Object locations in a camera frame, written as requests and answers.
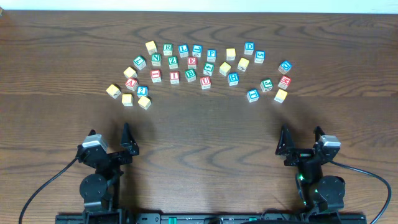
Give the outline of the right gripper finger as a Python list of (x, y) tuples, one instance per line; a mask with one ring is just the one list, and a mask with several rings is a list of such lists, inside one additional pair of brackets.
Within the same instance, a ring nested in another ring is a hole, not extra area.
[(315, 141), (318, 142), (321, 137), (323, 135), (325, 135), (324, 131), (322, 130), (322, 128), (320, 126), (317, 126), (314, 131), (313, 131), (314, 135), (315, 135)]
[(280, 130), (280, 138), (275, 150), (276, 155), (288, 155), (295, 149), (295, 144), (288, 127), (284, 124)]

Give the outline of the green N block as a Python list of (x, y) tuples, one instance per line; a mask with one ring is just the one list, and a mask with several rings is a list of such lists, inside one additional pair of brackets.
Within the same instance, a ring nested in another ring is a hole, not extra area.
[(152, 54), (151, 62), (152, 62), (152, 65), (155, 67), (161, 66), (161, 63), (162, 63), (161, 54)]

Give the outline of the red E block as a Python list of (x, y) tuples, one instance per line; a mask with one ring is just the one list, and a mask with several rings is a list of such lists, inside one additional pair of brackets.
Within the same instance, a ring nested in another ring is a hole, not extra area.
[(189, 57), (187, 59), (187, 68), (188, 69), (196, 69), (198, 60), (196, 57)]

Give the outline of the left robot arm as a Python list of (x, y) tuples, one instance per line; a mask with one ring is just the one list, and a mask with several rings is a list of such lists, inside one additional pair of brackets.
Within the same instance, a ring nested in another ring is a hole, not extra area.
[(121, 136), (122, 151), (108, 153), (108, 143), (102, 135), (91, 130), (77, 147), (78, 162), (95, 169), (80, 184), (84, 200), (82, 213), (84, 223), (132, 223), (134, 218), (119, 207), (120, 178), (122, 165), (130, 164), (139, 155), (139, 146), (133, 138), (128, 123), (124, 124)]

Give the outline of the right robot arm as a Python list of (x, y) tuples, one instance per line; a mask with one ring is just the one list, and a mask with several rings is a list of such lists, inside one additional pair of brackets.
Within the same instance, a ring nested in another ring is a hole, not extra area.
[(300, 219), (305, 222), (312, 216), (336, 213), (344, 207), (344, 179), (324, 175), (322, 171), (322, 165), (331, 162), (337, 155), (341, 143), (336, 136), (325, 134), (319, 126), (314, 129), (314, 135), (315, 144), (311, 148), (298, 148), (288, 127), (283, 125), (275, 150), (276, 155), (285, 157), (285, 166), (298, 169), (295, 181), (305, 205)]

